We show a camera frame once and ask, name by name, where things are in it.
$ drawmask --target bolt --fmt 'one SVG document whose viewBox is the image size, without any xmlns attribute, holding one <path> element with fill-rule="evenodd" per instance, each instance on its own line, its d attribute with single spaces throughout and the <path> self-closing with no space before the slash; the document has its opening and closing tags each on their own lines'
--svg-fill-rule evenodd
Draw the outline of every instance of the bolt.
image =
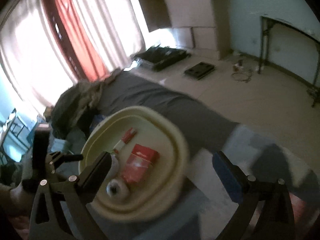
<svg viewBox="0 0 320 240">
<path fill-rule="evenodd" d="M 77 177 L 76 175 L 72 175 L 72 176 L 69 177 L 69 181 L 70 181 L 70 182 L 74 182 L 74 181 L 76 181 L 77 179 L 78 179 L 78 177 Z"/>
<path fill-rule="evenodd" d="M 46 179 L 41 180 L 40 185 L 44 186 L 45 184 L 47 184 L 47 180 Z"/>
<path fill-rule="evenodd" d="M 248 175 L 247 179 L 248 179 L 248 181 L 252 181 L 252 182 L 256 181 L 256 177 L 253 175 Z"/>
<path fill-rule="evenodd" d="M 278 179 L 278 183 L 279 183 L 280 185 L 284 185 L 284 184 L 285 184 L 285 181 L 284 181 L 283 179 Z"/>
</svg>

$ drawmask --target red box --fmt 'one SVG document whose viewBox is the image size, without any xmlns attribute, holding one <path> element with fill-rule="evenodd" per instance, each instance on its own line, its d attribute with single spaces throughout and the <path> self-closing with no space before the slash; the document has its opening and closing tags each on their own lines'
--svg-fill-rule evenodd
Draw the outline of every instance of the red box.
<svg viewBox="0 0 320 240">
<path fill-rule="evenodd" d="M 142 181 L 147 170 L 159 158 L 159 153 L 148 147 L 136 144 L 127 160 L 121 177 L 127 184 L 138 183 Z"/>
</svg>

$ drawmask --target white curtain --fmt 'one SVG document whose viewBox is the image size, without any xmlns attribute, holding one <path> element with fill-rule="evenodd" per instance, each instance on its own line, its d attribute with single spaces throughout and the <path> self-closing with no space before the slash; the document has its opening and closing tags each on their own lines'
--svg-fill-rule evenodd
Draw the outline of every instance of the white curtain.
<svg viewBox="0 0 320 240">
<path fill-rule="evenodd" d="M 4 70 L 39 114 L 77 82 L 55 42 L 41 0 L 21 0 L 0 31 Z"/>
<path fill-rule="evenodd" d="M 111 72 L 145 48 L 130 0 L 73 0 L 93 46 Z"/>
</svg>

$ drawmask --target orange curtain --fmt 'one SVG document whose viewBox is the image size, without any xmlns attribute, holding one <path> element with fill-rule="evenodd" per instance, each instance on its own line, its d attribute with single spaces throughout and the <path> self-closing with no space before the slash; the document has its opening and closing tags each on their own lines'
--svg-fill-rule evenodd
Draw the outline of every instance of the orange curtain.
<svg viewBox="0 0 320 240">
<path fill-rule="evenodd" d="M 102 59 L 93 47 L 72 0 L 54 0 L 72 47 L 89 81 L 109 76 Z"/>
</svg>

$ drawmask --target floor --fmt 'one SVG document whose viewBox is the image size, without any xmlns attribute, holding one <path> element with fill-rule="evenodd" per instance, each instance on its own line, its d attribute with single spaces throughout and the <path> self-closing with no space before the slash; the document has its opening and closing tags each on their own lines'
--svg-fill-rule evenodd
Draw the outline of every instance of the floor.
<svg viewBox="0 0 320 240">
<path fill-rule="evenodd" d="M 143 68 L 131 70 L 138 76 L 197 98 L 226 118 L 248 125 L 275 138 L 320 174 L 320 104 L 311 107 L 307 87 L 293 77 L 266 66 L 250 82 L 233 80 L 232 65 L 238 56 L 225 60 L 192 56 L 158 73 Z M 196 81 L 186 77 L 187 68 L 204 61 L 216 66 L 207 77 Z M 244 67 L 258 63 L 244 59 Z"/>
</svg>

